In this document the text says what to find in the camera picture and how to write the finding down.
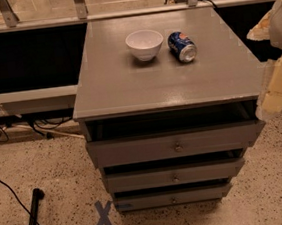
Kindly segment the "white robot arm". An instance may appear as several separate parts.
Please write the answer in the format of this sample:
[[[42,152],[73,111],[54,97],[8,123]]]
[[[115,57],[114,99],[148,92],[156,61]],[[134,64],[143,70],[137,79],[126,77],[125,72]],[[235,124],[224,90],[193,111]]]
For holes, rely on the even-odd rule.
[[[251,28],[247,38],[268,40],[272,47],[282,50],[282,0],[274,2],[270,11]],[[266,122],[282,112],[282,55],[277,60],[268,60],[263,73],[256,116]]]

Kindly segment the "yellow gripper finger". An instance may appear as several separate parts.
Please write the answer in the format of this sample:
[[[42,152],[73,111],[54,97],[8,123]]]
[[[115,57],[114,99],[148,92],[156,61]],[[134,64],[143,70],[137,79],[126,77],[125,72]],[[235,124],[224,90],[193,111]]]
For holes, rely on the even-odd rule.
[[[282,112],[282,56],[277,60],[268,60],[263,73],[256,116],[266,122]]]
[[[270,17],[271,17],[271,11],[269,10],[260,19],[260,21],[247,33],[247,39],[251,41],[269,40]]]

